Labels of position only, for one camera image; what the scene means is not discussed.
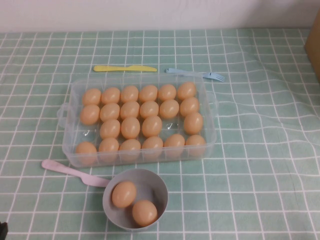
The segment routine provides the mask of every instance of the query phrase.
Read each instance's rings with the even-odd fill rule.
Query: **table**
[[[9,240],[320,239],[320,87],[307,29],[0,33],[0,221]],[[138,165],[169,190],[166,213],[128,233],[103,211],[103,189],[45,171],[68,165],[56,116],[94,65],[218,72],[214,154]],[[83,169],[111,178],[135,166]]]

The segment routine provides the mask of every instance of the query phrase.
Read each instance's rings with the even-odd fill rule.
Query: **cardboard box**
[[[305,50],[320,82],[320,10],[305,43]]]

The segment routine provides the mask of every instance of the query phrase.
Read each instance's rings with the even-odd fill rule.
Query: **clear plastic container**
[[[139,90],[147,85],[155,85],[158,89],[165,84],[172,84],[178,87],[185,82],[194,82],[196,85],[196,97],[199,100],[199,112],[203,116],[203,128],[199,133],[206,141],[205,145],[184,147],[163,147],[158,149],[140,149],[134,151],[117,151],[117,152],[97,152],[95,154],[78,154],[75,153],[77,145],[81,142],[91,142],[97,149],[102,141],[100,138],[101,123],[95,125],[83,125],[79,121],[79,115],[83,108],[82,96],[86,90],[98,88],[103,92],[110,87],[116,87],[122,90],[125,86],[134,85]],[[206,92],[203,78],[194,73],[184,74],[131,74],[119,75],[107,78],[91,78],[78,80],[71,86],[69,103],[61,106],[57,115],[59,125],[64,127],[62,150],[70,163],[75,167],[95,167],[95,166],[112,166],[127,165],[151,162],[168,162],[168,161],[184,161],[209,158],[212,156],[217,134],[214,126],[213,110],[216,110],[217,102],[212,92]],[[162,119],[162,131],[159,137],[163,142],[172,134],[181,134],[185,140],[189,137],[184,132],[184,119],[181,116],[172,119]],[[137,139],[141,144],[146,139],[141,131]],[[121,136],[118,137],[119,144],[125,141]]]

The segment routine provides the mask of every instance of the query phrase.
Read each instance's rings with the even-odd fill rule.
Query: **gray bowl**
[[[112,203],[112,192],[115,186],[124,181],[131,181],[136,187],[136,198],[132,205],[118,208]],[[139,200],[151,201],[158,213],[158,219],[151,225],[140,227],[132,217],[133,205]],[[102,199],[103,209],[108,219],[120,228],[129,232],[141,232],[156,224],[168,205],[168,189],[164,181],[152,171],[131,169],[116,175],[106,186]]]

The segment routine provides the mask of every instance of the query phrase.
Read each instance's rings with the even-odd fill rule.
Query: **white wall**
[[[0,32],[310,27],[320,0],[1,0]]]

